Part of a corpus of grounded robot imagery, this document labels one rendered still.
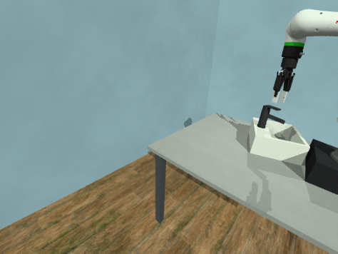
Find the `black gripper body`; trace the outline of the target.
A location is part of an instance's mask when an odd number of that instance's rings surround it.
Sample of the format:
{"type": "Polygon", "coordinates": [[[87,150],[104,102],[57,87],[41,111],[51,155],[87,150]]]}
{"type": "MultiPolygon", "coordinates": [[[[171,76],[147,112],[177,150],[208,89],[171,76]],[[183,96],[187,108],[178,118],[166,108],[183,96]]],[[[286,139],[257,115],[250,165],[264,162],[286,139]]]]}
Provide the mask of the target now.
{"type": "Polygon", "coordinates": [[[281,67],[283,70],[282,78],[285,77],[287,72],[293,72],[293,69],[297,67],[297,62],[298,62],[298,59],[282,58],[282,63],[281,63],[281,67]]]}

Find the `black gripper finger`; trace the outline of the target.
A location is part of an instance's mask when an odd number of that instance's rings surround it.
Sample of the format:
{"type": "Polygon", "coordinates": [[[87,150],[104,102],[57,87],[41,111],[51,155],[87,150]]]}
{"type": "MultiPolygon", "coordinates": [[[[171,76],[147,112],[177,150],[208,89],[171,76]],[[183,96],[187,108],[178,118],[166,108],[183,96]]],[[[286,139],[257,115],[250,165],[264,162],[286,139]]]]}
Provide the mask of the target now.
{"type": "Polygon", "coordinates": [[[275,84],[274,84],[274,96],[272,98],[272,102],[273,103],[277,103],[277,99],[278,99],[278,96],[280,94],[280,89],[282,88],[282,84],[284,83],[284,81],[286,80],[287,76],[289,75],[289,72],[286,73],[285,77],[282,78],[282,71],[278,71],[277,72],[277,77],[276,77],[276,80],[275,80],[275,84]],[[282,79],[282,80],[281,80],[282,79]]]}
{"type": "Polygon", "coordinates": [[[283,102],[283,103],[285,102],[287,92],[289,92],[290,89],[291,89],[291,85],[292,85],[292,81],[293,81],[294,76],[295,76],[295,73],[290,72],[289,78],[286,78],[286,80],[284,82],[283,91],[282,91],[282,94],[280,96],[280,102],[283,102]]]}

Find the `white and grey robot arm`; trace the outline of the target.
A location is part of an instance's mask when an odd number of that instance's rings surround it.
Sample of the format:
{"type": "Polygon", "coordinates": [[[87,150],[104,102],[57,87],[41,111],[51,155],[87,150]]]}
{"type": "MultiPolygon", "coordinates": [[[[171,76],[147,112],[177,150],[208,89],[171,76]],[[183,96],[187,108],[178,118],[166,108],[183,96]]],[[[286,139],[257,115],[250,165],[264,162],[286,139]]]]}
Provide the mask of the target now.
{"type": "Polygon", "coordinates": [[[338,36],[338,12],[305,9],[297,13],[287,25],[282,57],[300,59],[307,36],[338,36]]]}

